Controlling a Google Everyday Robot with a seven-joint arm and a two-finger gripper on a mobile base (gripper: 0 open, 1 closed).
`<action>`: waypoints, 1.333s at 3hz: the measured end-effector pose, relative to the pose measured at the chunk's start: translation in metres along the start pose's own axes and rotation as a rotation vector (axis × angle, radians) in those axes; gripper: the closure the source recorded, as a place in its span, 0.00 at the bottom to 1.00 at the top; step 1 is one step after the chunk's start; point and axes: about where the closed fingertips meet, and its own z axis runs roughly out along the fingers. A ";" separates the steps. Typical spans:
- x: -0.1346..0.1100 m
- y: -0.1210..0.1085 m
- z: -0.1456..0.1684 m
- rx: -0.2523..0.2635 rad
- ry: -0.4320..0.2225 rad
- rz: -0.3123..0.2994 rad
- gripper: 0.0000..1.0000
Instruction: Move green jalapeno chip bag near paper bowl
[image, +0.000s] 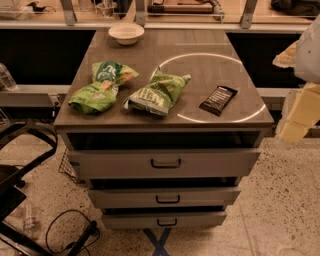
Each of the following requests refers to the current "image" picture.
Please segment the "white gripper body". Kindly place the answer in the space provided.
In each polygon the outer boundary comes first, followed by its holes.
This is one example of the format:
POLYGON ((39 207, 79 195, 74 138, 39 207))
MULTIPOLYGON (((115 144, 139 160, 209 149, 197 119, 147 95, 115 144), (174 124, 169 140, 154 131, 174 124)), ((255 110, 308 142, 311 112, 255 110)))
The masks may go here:
POLYGON ((279 138, 298 143, 320 120, 320 84, 307 83, 295 97, 279 138))

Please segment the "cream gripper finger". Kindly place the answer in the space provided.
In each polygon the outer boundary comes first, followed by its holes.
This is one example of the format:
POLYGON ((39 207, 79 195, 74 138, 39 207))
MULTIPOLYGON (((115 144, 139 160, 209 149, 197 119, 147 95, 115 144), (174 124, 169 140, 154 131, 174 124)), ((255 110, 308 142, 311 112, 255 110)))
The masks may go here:
POLYGON ((289 45, 283 52, 278 54, 272 64, 280 68, 293 68, 295 66, 297 41, 289 45))

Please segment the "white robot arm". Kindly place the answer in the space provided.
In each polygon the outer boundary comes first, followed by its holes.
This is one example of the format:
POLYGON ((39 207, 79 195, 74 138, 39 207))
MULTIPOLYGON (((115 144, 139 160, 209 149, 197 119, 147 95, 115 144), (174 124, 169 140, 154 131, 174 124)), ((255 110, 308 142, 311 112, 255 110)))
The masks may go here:
POLYGON ((298 143, 320 120, 320 15, 272 64, 292 67, 294 75, 306 82, 296 93, 293 106, 277 131, 282 141, 298 143))

